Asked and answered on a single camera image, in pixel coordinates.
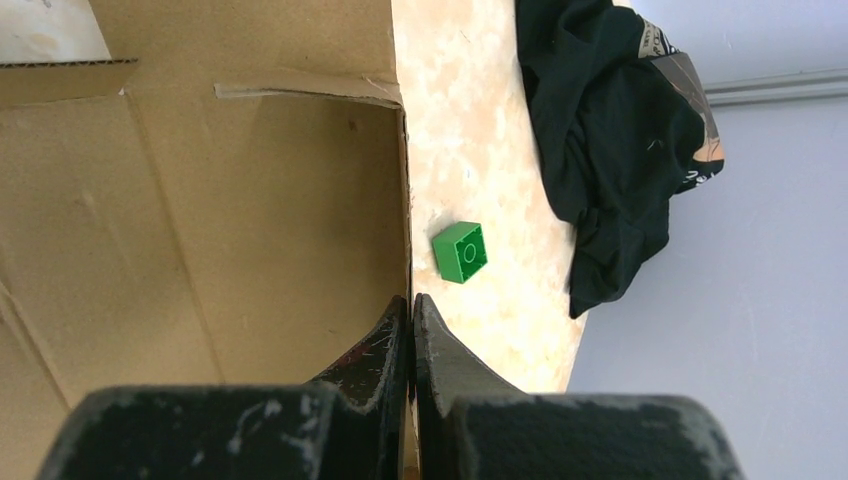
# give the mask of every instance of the circle inside green block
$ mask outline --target circle inside green block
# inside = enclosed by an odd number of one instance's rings
[[[474,260],[474,257],[476,256],[477,247],[475,247],[473,243],[469,243],[462,250],[462,259],[465,260],[465,263],[471,263]]]

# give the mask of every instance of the cardboard flap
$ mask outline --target cardboard flap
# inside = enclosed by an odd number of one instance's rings
[[[368,77],[338,77],[278,70],[233,76],[215,84],[218,98],[264,95],[298,95],[348,100],[388,108],[401,108],[400,88]]]
[[[137,59],[0,64],[0,107],[115,94],[137,66]]]

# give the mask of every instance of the corrugated cardboard edge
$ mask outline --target corrugated cardboard edge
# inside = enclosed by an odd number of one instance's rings
[[[406,255],[406,296],[412,298],[412,242],[409,218],[409,171],[407,142],[409,134],[406,128],[406,111],[400,86],[375,81],[367,76],[340,77],[294,70],[274,70],[270,72],[232,74],[215,83],[215,95],[219,99],[258,97],[267,95],[290,95],[313,98],[327,98],[349,102],[365,103],[390,108],[397,111],[398,157],[402,188],[402,212],[404,225],[404,252]],[[412,302],[408,302],[412,315]]]
[[[138,59],[0,64],[0,107],[113,95]]]

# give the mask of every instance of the green plastic cube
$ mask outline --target green plastic cube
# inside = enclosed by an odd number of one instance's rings
[[[483,228],[479,223],[457,222],[433,238],[433,250],[442,278],[465,283],[486,264]]]

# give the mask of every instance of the cardboard box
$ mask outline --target cardboard box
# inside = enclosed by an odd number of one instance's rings
[[[91,6],[113,60],[0,66],[4,478],[92,389],[302,382],[409,288],[388,0]]]

